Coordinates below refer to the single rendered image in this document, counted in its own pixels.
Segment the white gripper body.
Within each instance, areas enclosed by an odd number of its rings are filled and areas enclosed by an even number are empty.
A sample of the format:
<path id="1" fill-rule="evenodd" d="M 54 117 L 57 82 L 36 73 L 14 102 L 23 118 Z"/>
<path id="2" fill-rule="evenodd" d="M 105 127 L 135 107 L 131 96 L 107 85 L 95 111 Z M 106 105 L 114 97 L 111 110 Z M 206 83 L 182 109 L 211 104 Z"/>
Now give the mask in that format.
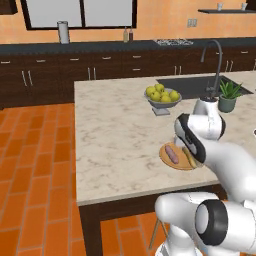
<path id="1" fill-rule="evenodd" d="M 216 115 L 218 100 L 216 98 L 199 98 L 194 107 L 195 115 Z"/>

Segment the grey fruit bowl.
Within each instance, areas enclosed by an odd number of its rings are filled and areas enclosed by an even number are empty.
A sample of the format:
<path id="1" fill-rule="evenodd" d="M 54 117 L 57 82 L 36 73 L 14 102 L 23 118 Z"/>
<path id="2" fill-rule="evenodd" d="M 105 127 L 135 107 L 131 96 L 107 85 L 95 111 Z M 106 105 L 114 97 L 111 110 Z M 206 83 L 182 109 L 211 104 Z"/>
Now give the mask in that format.
<path id="1" fill-rule="evenodd" d="M 144 94 L 144 97 L 148 100 L 150 105 L 152 106 L 152 111 L 156 116 L 169 115 L 169 108 L 175 107 L 181 100 L 182 96 L 179 94 L 179 99 L 174 102 L 157 102 L 153 101 L 147 94 Z"/>

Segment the pink sausage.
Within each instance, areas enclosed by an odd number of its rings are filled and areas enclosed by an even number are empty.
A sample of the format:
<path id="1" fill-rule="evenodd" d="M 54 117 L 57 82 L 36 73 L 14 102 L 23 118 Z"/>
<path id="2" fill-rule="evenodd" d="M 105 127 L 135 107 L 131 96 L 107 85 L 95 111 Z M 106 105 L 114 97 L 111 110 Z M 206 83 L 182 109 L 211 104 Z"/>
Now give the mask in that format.
<path id="1" fill-rule="evenodd" d="M 174 164 L 178 164 L 179 163 L 179 159 L 178 156 L 176 155 L 176 153 L 173 151 L 173 149 L 169 146 L 166 145 L 165 146 L 165 152 L 168 155 L 169 159 L 174 163 Z"/>

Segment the potted green plant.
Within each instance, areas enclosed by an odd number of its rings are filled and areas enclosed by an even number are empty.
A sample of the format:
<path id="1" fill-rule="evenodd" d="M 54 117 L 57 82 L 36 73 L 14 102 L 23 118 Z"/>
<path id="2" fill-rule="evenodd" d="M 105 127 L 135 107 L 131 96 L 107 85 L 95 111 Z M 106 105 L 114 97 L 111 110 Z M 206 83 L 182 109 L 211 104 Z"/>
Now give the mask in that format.
<path id="1" fill-rule="evenodd" d="M 239 92 L 241 85 L 234 85 L 232 81 L 226 83 L 220 81 L 220 89 L 218 109 L 223 113 L 230 113 L 235 108 L 237 98 L 241 96 Z"/>

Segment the dark sink basin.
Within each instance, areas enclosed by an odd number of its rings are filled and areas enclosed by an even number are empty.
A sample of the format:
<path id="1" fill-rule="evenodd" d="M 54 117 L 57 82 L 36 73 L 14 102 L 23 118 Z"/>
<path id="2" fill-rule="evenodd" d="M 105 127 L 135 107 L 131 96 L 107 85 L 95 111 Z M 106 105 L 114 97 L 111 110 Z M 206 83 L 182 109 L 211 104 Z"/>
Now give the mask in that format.
<path id="1" fill-rule="evenodd" d="M 183 100 L 197 99 L 208 95 L 206 88 L 213 86 L 214 76 L 158 79 L 165 88 L 178 91 Z"/>

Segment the black curved tap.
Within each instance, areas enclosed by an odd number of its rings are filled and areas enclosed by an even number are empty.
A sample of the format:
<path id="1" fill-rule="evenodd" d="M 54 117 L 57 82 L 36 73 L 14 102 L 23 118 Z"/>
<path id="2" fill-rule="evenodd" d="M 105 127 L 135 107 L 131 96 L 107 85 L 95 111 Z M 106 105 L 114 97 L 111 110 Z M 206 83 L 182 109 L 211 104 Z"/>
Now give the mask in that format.
<path id="1" fill-rule="evenodd" d="M 201 55 L 201 59 L 200 62 L 203 63 L 204 59 L 205 59 L 205 54 L 206 54 L 206 49 L 210 44 L 215 44 L 217 49 L 218 49 L 218 66 L 217 66 L 217 70 L 215 73 L 215 80 L 214 80 L 214 84 L 209 87 L 206 87 L 206 91 L 209 93 L 209 98 L 214 98 L 216 96 L 216 92 L 218 90 L 218 81 L 219 81 L 219 74 L 220 74 L 220 70 L 221 70 L 221 64 L 222 64 L 222 57 L 223 57 L 223 51 L 222 51 L 222 47 L 220 45 L 220 43 L 213 39 L 213 40 L 209 40 L 206 45 L 204 46 L 202 55 Z"/>

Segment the marble-topped kitchen island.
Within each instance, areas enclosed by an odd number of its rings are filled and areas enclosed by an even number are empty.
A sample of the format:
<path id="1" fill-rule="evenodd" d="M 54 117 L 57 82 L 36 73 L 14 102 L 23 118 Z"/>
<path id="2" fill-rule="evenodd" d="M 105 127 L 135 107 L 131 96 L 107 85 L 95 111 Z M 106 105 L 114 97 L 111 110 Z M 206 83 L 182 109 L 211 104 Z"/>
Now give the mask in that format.
<path id="1" fill-rule="evenodd" d="M 160 148 L 168 142 L 186 147 L 174 123 L 181 114 L 192 114 L 199 98 L 181 100 L 168 116 L 157 117 L 144 97 L 153 82 L 132 78 L 74 86 L 76 201 L 87 256 L 103 256 L 101 222 L 155 212 L 162 195 L 208 192 L 228 199 L 217 176 L 193 156 L 197 168 L 192 170 L 174 169 L 160 159 Z M 256 142 L 249 136 L 256 94 L 243 97 L 233 114 L 219 115 L 226 123 L 220 141 L 237 144 L 256 159 Z"/>

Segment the wooden stool leg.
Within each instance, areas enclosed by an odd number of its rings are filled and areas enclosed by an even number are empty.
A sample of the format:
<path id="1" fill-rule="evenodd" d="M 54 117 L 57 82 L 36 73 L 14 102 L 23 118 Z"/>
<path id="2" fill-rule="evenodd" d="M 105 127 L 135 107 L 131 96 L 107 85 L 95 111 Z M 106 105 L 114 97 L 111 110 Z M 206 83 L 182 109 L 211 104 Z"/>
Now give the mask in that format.
<path id="1" fill-rule="evenodd" d="M 151 235 L 151 239 L 150 239 L 150 243 L 149 243 L 149 250 L 151 250 L 153 248 L 153 246 L 155 245 L 155 241 L 158 235 L 158 230 L 159 228 L 162 228 L 163 234 L 165 235 L 165 237 L 168 237 L 168 229 L 167 226 L 164 222 L 160 221 L 158 218 L 156 219 L 154 228 L 153 228 L 153 232 Z"/>

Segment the dark wood cupboard run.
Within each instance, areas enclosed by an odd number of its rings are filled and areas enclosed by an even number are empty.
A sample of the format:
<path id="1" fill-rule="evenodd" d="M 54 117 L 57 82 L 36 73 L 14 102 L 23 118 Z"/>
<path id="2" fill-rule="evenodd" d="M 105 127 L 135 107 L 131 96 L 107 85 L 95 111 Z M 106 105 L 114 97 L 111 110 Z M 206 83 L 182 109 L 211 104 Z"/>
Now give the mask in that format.
<path id="1" fill-rule="evenodd" d="M 0 109 L 68 103 L 76 81 L 214 73 L 218 49 L 212 39 L 190 46 L 159 46 L 152 40 L 0 45 Z M 223 51 L 221 71 L 256 70 L 256 38 L 215 39 Z"/>

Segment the black-framed window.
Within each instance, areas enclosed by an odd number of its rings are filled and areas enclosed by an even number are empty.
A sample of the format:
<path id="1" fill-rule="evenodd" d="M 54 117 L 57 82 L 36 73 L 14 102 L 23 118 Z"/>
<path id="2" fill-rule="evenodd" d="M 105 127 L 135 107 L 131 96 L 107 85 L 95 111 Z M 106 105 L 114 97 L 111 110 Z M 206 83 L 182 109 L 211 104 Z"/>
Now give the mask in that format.
<path id="1" fill-rule="evenodd" d="M 112 29 L 137 26 L 137 0 L 20 0 L 28 30 Z"/>

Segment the dark wall shelf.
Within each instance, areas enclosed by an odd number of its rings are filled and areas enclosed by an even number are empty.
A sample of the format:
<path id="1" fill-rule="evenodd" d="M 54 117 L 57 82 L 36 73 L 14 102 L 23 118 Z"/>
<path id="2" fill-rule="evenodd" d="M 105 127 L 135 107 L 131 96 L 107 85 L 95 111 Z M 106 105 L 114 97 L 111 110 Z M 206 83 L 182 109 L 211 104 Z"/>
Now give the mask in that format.
<path id="1" fill-rule="evenodd" d="M 241 9 L 198 9 L 198 12 L 206 14 L 256 14 L 254 10 L 241 10 Z"/>

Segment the dark wall cupboard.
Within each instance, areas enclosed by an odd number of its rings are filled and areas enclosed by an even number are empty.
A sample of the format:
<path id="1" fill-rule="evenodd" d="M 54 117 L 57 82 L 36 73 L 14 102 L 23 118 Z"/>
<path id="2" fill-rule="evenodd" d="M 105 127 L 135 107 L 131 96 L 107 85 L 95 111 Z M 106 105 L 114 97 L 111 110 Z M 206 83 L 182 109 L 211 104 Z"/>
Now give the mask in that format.
<path id="1" fill-rule="evenodd" d="M 0 15 L 13 15 L 17 12 L 15 0 L 0 0 Z"/>

